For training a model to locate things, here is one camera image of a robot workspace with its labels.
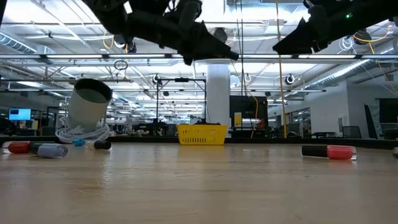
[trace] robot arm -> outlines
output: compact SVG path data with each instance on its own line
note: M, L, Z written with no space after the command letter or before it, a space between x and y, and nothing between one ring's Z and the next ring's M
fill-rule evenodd
M398 16L396 0L304 0L311 15L273 49L278 54L311 54L347 35Z
M195 22L201 14L200 0L180 0L170 12L170 0L128 0L132 13L123 4L127 0L83 0L115 39L130 43L135 37L177 50L187 65L194 60L230 58L239 55L213 37L204 22Z

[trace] cylindrical container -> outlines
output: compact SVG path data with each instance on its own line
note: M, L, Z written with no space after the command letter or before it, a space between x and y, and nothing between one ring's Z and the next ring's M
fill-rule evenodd
M60 159L68 154L68 148L61 144L43 144L37 149L41 158Z
M108 141L97 140L97 141L88 141L86 143L88 149L105 149L108 150L112 147L112 144Z
M302 154L338 160L356 159L356 149L353 146L302 146Z
M8 149L13 154L29 153L29 141L5 142L0 149L0 154L4 153L4 149Z
M103 82L90 78L78 80L68 105L68 127L81 126L86 133L93 131L112 97L112 90Z

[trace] yellow label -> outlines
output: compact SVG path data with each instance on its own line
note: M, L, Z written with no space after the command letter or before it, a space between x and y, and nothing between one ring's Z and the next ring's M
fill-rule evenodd
M242 126L242 113L236 112L234 114L234 126L241 127Z

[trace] computer monitor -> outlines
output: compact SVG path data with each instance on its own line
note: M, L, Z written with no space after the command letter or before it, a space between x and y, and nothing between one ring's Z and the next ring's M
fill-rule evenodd
M31 109L10 109L8 120L28 121L30 120Z

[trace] desk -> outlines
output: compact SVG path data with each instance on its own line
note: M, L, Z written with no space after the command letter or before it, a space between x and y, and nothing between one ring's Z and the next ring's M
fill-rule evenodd
M0 155L1 223L397 223L391 151L357 148L351 162L285 144L112 147Z
M312 136L315 136L315 138L327 138L327 137L335 137L336 133L334 132L317 132L317 133L313 133L311 134Z

